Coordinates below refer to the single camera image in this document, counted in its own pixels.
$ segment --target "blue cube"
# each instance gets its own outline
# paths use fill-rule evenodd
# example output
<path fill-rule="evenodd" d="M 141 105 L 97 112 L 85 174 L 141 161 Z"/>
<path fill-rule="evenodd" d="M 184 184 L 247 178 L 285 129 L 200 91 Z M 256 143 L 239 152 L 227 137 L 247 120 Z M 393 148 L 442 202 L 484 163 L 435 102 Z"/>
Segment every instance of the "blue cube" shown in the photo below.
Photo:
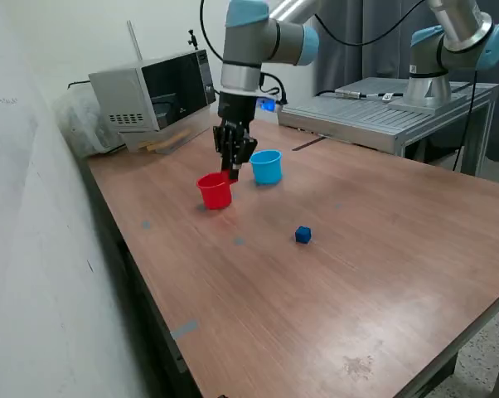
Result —
<path fill-rule="evenodd" d="M 306 226 L 300 226 L 296 231 L 296 242 L 306 245 L 312 239 L 312 232 Z"/>

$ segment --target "white wall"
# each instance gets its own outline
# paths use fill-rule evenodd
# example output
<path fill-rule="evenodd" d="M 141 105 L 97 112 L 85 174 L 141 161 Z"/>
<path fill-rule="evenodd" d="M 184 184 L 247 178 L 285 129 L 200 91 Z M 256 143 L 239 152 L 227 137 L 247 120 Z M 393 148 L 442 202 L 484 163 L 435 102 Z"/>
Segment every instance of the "white wall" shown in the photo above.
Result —
<path fill-rule="evenodd" d="M 0 7 L 0 398 L 148 396 L 104 237 Z"/>
<path fill-rule="evenodd" d="M 68 83 L 110 66 L 135 61 L 126 27 L 133 21 L 144 58 L 187 51 L 189 29 L 206 48 L 199 24 L 199 0 L 2 0 L 23 39 L 29 61 L 49 102 Z M 207 34 L 222 54 L 228 0 L 206 0 Z M 221 64 L 209 53 L 215 85 Z M 279 75 L 288 100 L 312 94 L 312 66 L 265 66 Z"/>

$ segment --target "blue light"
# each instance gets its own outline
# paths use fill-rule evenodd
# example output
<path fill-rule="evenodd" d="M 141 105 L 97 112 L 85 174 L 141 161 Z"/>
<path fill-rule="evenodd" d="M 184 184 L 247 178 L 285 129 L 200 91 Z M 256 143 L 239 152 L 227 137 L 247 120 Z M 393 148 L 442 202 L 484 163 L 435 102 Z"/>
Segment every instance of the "blue light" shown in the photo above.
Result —
<path fill-rule="evenodd" d="M 270 98 L 259 98 L 257 104 L 262 110 L 267 112 L 275 112 L 275 100 Z"/>

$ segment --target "floor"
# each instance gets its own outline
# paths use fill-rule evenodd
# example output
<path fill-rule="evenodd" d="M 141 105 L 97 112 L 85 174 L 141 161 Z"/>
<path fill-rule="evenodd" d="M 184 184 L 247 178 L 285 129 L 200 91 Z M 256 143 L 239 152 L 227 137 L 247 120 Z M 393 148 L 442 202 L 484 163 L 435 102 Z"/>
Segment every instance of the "floor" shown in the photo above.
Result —
<path fill-rule="evenodd" d="M 455 158 L 440 166 L 452 168 Z M 482 178 L 499 182 L 499 163 L 486 159 Z M 455 373 L 429 398 L 485 398 L 491 393 L 499 371 L 499 314 L 459 353 Z"/>

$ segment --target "metal workbench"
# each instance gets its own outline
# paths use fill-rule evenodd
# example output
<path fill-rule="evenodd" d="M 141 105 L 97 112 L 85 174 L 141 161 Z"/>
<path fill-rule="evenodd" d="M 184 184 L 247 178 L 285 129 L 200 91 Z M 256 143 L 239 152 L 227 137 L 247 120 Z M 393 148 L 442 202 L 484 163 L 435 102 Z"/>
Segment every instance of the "metal workbench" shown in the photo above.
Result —
<path fill-rule="evenodd" d="M 342 87 L 364 94 L 402 93 L 407 80 L 368 78 Z M 403 157 L 412 143 L 464 118 L 471 104 L 472 87 L 453 82 L 453 92 L 466 100 L 440 114 L 420 114 L 395 110 L 381 100 L 343 99 L 324 94 L 299 104 L 285 105 L 279 112 L 279 124 L 303 129 L 325 137 L 359 144 Z M 485 158 L 499 85 L 479 83 L 471 124 L 465 142 L 462 172 L 479 175 Z"/>

